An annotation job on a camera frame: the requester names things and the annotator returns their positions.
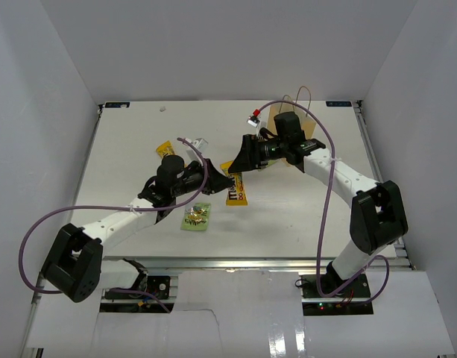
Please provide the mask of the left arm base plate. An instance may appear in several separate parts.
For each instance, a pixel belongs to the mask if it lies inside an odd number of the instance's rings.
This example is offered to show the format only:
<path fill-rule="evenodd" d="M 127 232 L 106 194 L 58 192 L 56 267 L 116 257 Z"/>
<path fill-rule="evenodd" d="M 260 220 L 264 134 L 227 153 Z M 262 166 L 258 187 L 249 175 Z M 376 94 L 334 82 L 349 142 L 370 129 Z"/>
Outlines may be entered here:
<path fill-rule="evenodd" d="M 105 292 L 102 296 L 101 313 L 170 313 L 173 309 L 171 278 L 169 276 L 146 276 L 132 291 L 145 294 Z"/>

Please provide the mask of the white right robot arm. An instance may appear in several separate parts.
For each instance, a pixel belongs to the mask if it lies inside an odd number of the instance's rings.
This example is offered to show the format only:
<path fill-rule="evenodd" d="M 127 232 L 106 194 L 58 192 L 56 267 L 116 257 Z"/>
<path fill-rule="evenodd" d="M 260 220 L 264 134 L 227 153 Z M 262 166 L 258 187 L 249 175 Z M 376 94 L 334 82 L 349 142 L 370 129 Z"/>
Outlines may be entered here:
<path fill-rule="evenodd" d="M 350 241 L 318 274 L 316 286 L 322 297 L 344 297 L 362 269 L 380 251 L 407 233 L 408 223 L 400 188 L 388 180 L 380 183 L 365 177 L 336 159 L 335 152 L 317 139 L 306 137 L 296 112 L 274 117 L 275 132 L 260 128 L 245 134 L 229 173 L 261 169 L 271 160 L 284 159 L 302 173 L 327 186 L 327 194 L 337 194 L 350 208 Z"/>

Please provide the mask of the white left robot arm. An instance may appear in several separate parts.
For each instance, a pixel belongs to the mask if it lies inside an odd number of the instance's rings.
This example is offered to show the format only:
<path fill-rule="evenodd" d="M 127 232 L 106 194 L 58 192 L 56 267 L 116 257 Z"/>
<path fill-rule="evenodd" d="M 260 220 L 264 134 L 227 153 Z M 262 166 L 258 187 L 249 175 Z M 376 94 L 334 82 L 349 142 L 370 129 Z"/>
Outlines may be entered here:
<path fill-rule="evenodd" d="M 42 275 L 75 303 L 96 289 L 123 289 L 138 298 L 147 289 L 144 267 L 134 260 L 106 261 L 107 254 L 130 236 L 162 221 L 178 197 L 191 192 L 212 195 L 233 184 L 210 160 L 185 164 L 182 157 L 168 155 L 123 210 L 81 227 L 64 225 L 45 259 Z"/>

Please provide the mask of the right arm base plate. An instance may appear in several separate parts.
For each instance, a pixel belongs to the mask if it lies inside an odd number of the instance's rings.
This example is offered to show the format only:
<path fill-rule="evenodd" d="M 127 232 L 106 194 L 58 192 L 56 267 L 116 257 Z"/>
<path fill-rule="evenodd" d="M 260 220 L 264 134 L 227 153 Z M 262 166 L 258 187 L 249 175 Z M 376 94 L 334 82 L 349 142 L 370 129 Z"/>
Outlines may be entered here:
<path fill-rule="evenodd" d="M 365 303 L 371 297 L 365 274 L 361 274 L 346 289 L 330 298 L 319 295 L 315 278 L 314 274 L 302 275 L 294 282 L 302 295 L 305 317 L 374 314 L 373 304 Z"/>

